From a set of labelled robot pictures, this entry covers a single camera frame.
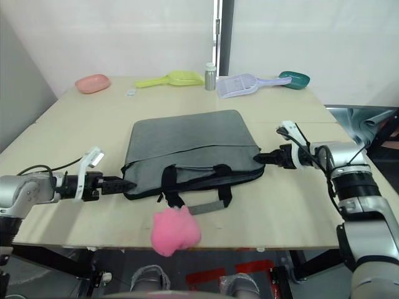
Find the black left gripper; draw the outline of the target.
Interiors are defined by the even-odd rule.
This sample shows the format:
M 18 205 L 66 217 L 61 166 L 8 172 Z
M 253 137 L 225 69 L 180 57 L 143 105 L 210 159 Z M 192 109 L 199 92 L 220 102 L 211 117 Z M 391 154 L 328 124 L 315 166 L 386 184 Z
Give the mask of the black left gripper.
M 104 176 L 99 171 L 88 171 L 85 173 L 83 201 L 97 201 L 102 195 L 123 194 L 133 189 L 136 184 L 116 176 Z

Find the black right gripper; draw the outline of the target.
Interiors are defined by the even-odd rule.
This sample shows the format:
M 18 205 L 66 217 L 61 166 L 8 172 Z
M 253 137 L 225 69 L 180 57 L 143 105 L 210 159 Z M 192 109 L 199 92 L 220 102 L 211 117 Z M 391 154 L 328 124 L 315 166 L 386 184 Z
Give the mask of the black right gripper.
M 270 164 L 282 167 L 284 169 L 295 169 L 292 160 L 292 145 L 280 145 L 279 149 L 270 153 L 259 153 L 255 155 L 254 160 L 260 164 Z

